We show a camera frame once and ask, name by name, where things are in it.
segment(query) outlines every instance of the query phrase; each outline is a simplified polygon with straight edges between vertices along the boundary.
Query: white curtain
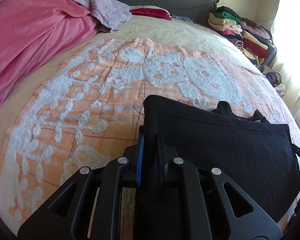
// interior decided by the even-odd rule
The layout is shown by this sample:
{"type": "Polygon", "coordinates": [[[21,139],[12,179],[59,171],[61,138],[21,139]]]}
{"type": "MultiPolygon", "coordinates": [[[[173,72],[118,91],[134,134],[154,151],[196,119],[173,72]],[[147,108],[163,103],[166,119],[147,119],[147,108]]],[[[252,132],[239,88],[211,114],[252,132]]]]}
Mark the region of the white curtain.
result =
{"type": "Polygon", "coordinates": [[[282,97],[292,115],[300,109],[300,0],[280,0],[271,28],[278,49],[271,68],[282,74],[286,94],[282,97]]]}

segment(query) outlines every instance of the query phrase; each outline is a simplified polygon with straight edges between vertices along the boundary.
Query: blue object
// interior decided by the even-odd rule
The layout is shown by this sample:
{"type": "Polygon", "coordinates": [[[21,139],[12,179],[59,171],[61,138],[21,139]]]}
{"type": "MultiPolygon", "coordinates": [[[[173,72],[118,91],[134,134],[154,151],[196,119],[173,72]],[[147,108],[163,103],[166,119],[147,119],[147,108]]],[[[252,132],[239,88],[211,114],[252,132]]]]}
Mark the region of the blue object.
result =
{"type": "Polygon", "coordinates": [[[142,168],[142,158],[143,158],[143,145],[144,145],[145,137],[142,135],[141,142],[140,142],[140,148],[139,148],[139,155],[138,155],[138,161],[137,161],[137,178],[136,183],[137,186],[140,187],[141,184],[141,168],[142,168]]]}

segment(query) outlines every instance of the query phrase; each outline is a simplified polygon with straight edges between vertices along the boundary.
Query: pink blanket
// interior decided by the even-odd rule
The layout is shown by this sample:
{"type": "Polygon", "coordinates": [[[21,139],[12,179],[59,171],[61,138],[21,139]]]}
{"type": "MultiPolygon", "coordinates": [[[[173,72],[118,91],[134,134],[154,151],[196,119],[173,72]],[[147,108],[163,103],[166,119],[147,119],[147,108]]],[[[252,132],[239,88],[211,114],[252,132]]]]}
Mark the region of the pink blanket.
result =
{"type": "Polygon", "coordinates": [[[72,0],[0,2],[0,106],[21,80],[97,33],[89,14],[72,0]]]}

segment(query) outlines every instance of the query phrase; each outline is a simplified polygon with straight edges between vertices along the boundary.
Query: red pillow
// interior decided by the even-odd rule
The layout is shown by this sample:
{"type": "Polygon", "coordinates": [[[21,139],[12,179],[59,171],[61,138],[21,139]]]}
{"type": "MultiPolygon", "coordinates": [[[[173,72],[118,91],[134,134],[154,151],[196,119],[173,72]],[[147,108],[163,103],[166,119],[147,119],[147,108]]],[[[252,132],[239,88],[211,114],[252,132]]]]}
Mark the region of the red pillow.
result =
{"type": "Polygon", "coordinates": [[[130,12],[133,15],[148,16],[153,18],[165,19],[171,21],[170,13],[160,7],[146,5],[146,6],[130,6],[130,12]]]}

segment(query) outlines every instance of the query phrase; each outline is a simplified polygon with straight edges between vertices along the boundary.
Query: bed sheet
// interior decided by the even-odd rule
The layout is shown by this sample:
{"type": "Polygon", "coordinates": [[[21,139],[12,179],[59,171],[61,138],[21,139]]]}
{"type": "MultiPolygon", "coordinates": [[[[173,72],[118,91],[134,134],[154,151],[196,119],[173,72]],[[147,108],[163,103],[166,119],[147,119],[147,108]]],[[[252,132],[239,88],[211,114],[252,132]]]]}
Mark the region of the bed sheet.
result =
{"type": "MultiPolygon", "coordinates": [[[[174,19],[170,22],[162,19],[133,16],[128,23],[121,25],[117,32],[96,35],[85,43],[55,57],[31,76],[23,80],[23,82],[10,93],[0,108],[0,153],[6,130],[14,124],[16,117],[31,99],[34,92],[39,88],[40,84],[46,81],[49,76],[56,73],[64,60],[69,59],[74,53],[78,52],[91,41],[105,38],[132,40],[135,37],[151,38],[151,40],[156,43],[188,46],[208,51],[223,58],[227,62],[241,65],[251,72],[258,73],[258,70],[237,48],[205,27],[174,19]]],[[[294,124],[293,129],[300,135],[300,131],[293,119],[292,122],[294,124]]],[[[14,233],[17,232],[18,223],[14,223],[13,220],[7,217],[3,217],[3,220],[14,233]]],[[[285,224],[286,221],[287,219],[284,218],[282,223],[285,224]]]]}

